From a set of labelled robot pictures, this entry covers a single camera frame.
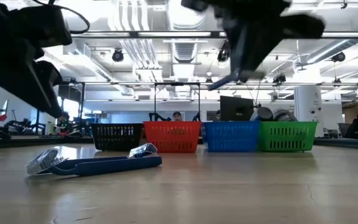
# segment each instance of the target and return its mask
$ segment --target black basket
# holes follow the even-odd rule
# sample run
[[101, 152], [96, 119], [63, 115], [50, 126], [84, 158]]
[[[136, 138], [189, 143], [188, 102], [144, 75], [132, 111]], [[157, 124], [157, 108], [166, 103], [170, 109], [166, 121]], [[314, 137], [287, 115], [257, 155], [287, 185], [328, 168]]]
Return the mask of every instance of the black basket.
[[94, 146], [102, 151], [130, 151], [139, 146], [144, 124], [91, 124]]

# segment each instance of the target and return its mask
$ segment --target blue basket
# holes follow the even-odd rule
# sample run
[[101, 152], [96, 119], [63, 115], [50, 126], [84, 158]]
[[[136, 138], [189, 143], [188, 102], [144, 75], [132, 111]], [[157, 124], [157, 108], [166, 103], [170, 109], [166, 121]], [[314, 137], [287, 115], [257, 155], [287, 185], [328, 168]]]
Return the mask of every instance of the blue basket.
[[201, 126], [208, 152], [255, 152], [260, 122], [207, 122]]

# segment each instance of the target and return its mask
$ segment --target green basket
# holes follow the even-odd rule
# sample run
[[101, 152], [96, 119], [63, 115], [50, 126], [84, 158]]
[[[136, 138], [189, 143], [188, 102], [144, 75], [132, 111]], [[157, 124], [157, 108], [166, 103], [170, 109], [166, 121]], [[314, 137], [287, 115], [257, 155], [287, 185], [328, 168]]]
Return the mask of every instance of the green basket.
[[264, 152], [310, 151], [317, 122], [262, 122], [259, 150]]

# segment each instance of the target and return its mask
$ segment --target basket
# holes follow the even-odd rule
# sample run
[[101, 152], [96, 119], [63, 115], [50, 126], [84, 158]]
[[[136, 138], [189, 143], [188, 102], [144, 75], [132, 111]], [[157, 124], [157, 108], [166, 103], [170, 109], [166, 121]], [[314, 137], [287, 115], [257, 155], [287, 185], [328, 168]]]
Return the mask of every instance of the basket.
[[208, 122], [201, 132], [208, 152], [255, 152], [260, 122]]
[[94, 146], [102, 151], [130, 151], [139, 146], [143, 124], [91, 124]]
[[147, 142], [160, 152], [195, 152], [199, 121], [145, 121]]
[[310, 151], [317, 122], [262, 122], [259, 149], [264, 152]]

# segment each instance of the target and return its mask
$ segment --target table surface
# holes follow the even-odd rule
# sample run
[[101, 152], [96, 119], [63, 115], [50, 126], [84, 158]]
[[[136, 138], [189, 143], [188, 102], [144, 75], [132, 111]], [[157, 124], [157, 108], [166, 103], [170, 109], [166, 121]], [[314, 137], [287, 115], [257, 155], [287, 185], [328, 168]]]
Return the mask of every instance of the table surface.
[[[355, 224], [358, 149], [306, 153], [162, 154], [151, 169], [27, 177], [51, 146], [0, 149], [0, 223]], [[57, 146], [70, 159], [118, 156]]]

